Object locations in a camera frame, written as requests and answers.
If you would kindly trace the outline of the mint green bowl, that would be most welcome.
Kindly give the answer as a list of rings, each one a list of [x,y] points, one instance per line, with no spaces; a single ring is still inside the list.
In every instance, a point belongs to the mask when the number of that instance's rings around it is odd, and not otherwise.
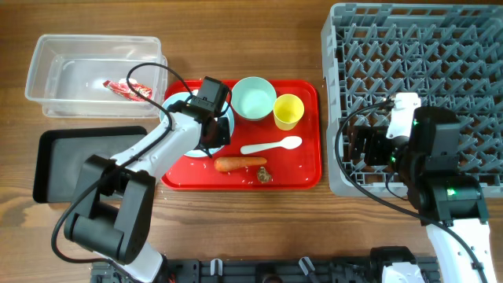
[[[231,106],[242,118],[258,121],[273,110],[277,92],[273,85],[260,77],[247,77],[238,81],[232,89]]]

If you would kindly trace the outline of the yellow cup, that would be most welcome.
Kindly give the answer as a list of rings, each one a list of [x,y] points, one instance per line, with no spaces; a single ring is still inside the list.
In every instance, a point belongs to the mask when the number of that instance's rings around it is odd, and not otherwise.
[[[280,130],[291,130],[302,119],[304,111],[303,101],[299,97],[283,94],[274,102],[274,122]]]

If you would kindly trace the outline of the red snack wrapper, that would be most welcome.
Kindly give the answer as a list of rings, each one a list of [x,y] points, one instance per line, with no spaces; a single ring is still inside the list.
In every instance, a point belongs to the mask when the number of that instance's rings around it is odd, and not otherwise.
[[[103,86],[105,88],[130,101],[143,101],[143,99],[139,97],[138,94],[148,99],[152,98],[152,88],[138,83],[135,79],[130,79],[130,84],[134,90],[129,87],[126,79],[120,79],[118,82],[111,80],[106,80],[103,82]]]

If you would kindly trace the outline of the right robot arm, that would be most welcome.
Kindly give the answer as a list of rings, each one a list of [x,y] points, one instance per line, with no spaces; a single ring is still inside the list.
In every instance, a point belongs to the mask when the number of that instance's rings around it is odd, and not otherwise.
[[[445,282],[494,282],[483,190],[458,168],[461,124],[445,108],[423,106],[411,114],[403,134],[387,134],[386,127],[348,127],[349,157],[389,166],[406,185],[414,209],[386,205],[420,220]]]

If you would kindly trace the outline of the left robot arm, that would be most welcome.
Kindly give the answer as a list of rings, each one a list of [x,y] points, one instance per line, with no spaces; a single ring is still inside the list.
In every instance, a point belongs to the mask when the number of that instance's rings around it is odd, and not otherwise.
[[[207,77],[197,95],[165,108],[162,122],[138,143],[109,159],[87,159],[53,232],[133,281],[172,281],[165,256],[147,241],[156,183],[188,151],[229,144],[230,94],[224,83]]]

